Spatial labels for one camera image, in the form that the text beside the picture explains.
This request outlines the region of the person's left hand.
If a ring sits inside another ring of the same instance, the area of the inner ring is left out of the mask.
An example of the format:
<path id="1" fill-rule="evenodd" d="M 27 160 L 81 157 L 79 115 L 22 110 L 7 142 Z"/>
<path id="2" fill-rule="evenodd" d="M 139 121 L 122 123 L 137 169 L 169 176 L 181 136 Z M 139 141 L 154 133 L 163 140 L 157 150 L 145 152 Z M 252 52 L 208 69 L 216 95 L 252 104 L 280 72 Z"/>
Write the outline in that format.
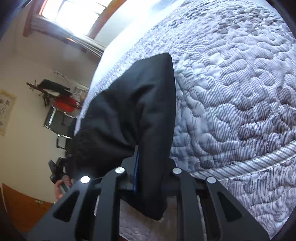
<path id="1" fill-rule="evenodd" d="M 61 180 L 58 180 L 54 185 L 55 199 L 59 200 L 63 197 L 64 191 L 62 185 L 65 184 L 67 187 L 72 187 L 72 181 L 69 176 L 65 175 Z"/>

